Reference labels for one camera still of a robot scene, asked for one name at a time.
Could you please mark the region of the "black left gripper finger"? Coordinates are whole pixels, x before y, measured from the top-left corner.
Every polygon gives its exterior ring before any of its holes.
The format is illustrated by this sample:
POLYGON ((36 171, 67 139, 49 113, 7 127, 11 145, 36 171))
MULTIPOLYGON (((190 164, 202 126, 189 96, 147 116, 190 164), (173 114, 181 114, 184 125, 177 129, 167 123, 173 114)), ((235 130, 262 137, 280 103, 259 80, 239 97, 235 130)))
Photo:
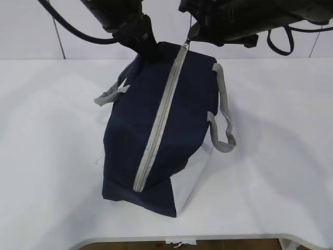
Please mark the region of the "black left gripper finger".
POLYGON ((157 43, 141 44, 136 52, 149 63, 156 63, 162 59, 157 43))

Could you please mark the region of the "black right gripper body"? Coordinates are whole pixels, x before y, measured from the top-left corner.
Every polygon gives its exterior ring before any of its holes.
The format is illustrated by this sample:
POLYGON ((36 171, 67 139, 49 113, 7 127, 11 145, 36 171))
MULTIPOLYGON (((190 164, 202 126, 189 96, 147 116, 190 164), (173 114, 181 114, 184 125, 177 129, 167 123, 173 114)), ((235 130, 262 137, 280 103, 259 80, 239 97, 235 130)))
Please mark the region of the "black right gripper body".
POLYGON ((257 34, 233 35, 232 24, 219 13, 208 14, 196 11, 196 23, 190 27, 187 38, 194 42, 204 42, 222 47, 225 44, 239 44, 244 47, 256 47, 257 34))

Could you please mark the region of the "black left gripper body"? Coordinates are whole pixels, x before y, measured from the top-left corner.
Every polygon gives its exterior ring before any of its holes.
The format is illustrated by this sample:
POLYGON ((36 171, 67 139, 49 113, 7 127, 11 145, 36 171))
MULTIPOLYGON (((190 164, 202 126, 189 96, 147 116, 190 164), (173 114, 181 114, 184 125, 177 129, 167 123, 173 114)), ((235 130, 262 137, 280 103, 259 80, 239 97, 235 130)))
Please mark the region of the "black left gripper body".
POLYGON ((112 36, 121 45, 135 52, 154 52, 156 50, 156 39, 152 31, 151 19, 146 14, 128 22, 112 36))

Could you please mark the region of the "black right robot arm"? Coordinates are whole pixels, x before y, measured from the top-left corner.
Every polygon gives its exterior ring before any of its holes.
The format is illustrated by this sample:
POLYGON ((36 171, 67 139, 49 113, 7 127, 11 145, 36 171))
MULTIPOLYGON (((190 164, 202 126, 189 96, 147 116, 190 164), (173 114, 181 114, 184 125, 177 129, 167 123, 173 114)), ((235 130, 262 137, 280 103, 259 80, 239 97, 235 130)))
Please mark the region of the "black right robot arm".
POLYGON ((218 47, 255 47, 260 32, 303 20, 322 24, 332 19, 332 1, 181 1, 178 9, 197 21, 188 33, 191 41, 218 47))

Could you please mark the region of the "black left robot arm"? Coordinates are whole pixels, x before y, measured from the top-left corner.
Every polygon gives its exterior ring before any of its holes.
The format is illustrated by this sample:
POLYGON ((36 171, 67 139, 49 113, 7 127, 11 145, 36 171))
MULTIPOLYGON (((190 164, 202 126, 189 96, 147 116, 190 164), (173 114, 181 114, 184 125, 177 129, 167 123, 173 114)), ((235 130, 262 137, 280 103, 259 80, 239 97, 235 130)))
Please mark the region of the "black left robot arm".
POLYGON ((150 63, 161 59, 151 19, 143 13, 141 1, 91 0, 82 3, 118 43, 137 52, 150 63))

